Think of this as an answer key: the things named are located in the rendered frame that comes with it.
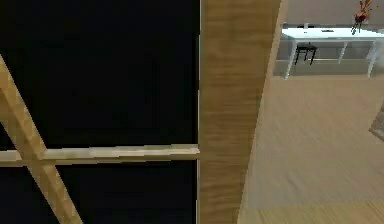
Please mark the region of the wooden open shelf unit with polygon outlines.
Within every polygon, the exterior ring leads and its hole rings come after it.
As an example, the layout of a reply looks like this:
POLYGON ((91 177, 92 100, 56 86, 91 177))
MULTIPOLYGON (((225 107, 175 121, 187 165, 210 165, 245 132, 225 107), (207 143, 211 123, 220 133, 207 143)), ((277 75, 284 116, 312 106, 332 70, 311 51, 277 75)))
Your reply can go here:
MULTIPOLYGON (((198 224, 237 224, 265 79, 275 60, 284 0, 203 0, 199 148, 146 150, 142 160, 199 162, 198 224)), ((88 152, 50 160, 6 63, 0 56, 0 123, 60 224, 83 224, 56 169, 89 163, 88 152)))

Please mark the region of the black stool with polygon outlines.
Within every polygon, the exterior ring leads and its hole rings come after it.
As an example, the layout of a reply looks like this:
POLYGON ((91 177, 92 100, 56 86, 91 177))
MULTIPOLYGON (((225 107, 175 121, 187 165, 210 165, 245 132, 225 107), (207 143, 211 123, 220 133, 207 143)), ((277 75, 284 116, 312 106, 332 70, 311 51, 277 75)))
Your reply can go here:
POLYGON ((311 43, 301 43, 296 47, 296 58, 295 62, 298 62, 299 55, 301 53, 304 54, 304 60, 307 60, 308 53, 311 52, 312 56, 310 59, 310 63, 313 63, 314 57, 316 55, 317 48, 311 43))

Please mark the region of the white long table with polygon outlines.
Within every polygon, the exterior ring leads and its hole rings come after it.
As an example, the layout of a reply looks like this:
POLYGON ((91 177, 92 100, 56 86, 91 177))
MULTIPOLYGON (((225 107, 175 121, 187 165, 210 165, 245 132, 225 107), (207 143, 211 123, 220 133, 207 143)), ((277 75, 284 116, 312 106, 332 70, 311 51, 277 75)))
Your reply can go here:
POLYGON ((284 28, 282 30, 282 34, 288 36, 293 41, 291 53, 288 60, 287 70, 284 76, 285 79, 287 79, 290 75, 290 70, 293 61, 296 57, 296 47, 299 43, 341 42, 344 44, 343 49, 338 58, 338 60, 341 61, 344 56, 344 52, 347 45, 350 42, 359 41, 370 41, 372 43, 370 63, 368 65, 367 71, 367 77, 370 78, 373 66, 376 62, 376 58, 378 55, 378 42, 381 40, 384 41, 384 34, 382 33, 362 29, 360 32, 352 34, 350 28, 284 28), (334 32, 321 32, 321 30, 323 29, 332 29, 334 30, 334 32))

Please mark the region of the grey floor cloth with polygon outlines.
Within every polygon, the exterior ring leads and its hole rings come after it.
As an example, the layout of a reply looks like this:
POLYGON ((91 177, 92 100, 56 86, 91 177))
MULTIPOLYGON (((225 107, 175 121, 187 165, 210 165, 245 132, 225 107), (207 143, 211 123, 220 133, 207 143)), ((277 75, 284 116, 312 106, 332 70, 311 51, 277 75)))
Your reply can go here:
POLYGON ((384 105, 373 120, 369 131, 384 142, 384 105))

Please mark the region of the red orange house plant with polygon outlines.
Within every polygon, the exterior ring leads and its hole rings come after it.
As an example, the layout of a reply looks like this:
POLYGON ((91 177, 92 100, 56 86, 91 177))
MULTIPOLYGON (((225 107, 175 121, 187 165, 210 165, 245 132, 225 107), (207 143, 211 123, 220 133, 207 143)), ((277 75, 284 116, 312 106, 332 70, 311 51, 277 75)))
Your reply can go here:
POLYGON ((359 11, 354 15, 354 24, 351 28, 352 34, 360 32, 363 22, 370 18, 372 1, 359 0, 359 11))

